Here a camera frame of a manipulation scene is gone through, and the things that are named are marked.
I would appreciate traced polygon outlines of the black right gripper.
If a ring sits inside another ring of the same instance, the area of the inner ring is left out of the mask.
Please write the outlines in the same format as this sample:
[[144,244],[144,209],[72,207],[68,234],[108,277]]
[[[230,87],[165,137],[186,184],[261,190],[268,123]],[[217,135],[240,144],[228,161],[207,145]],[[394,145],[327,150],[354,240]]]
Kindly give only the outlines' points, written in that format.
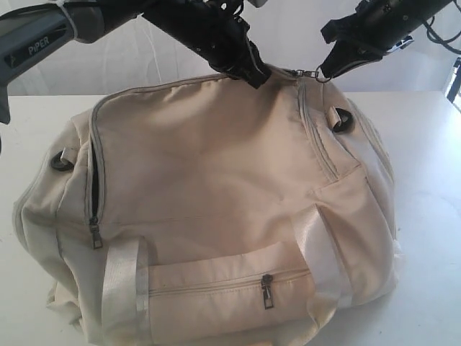
[[413,38],[413,3],[360,3],[355,13],[328,21],[321,29],[326,43],[335,43],[320,65],[322,74],[339,77],[364,62],[358,53],[386,56],[408,47]]

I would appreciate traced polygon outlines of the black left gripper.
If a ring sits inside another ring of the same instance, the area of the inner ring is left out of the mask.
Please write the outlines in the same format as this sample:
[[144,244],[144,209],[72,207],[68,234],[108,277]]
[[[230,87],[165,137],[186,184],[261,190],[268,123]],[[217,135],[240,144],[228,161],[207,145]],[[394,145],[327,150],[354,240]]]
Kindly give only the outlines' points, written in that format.
[[261,62],[256,46],[247,36],[250,26],[242,17],[209,14],[201,19],[201,27],[205,41],[201,57],[210,67],[240,78],[255,89],[269,80],[272,71]]

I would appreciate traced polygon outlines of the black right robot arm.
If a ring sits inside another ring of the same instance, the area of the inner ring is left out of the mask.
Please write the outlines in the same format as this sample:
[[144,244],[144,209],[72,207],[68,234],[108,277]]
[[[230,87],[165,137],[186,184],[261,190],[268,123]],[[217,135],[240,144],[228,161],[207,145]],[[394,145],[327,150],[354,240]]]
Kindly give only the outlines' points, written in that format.
[[334,79],[361,66],[381,61],[413,42],[411,33],[455,1],[361,1],[349,16],[332,19],[321,29],[331,52],[319,66]]

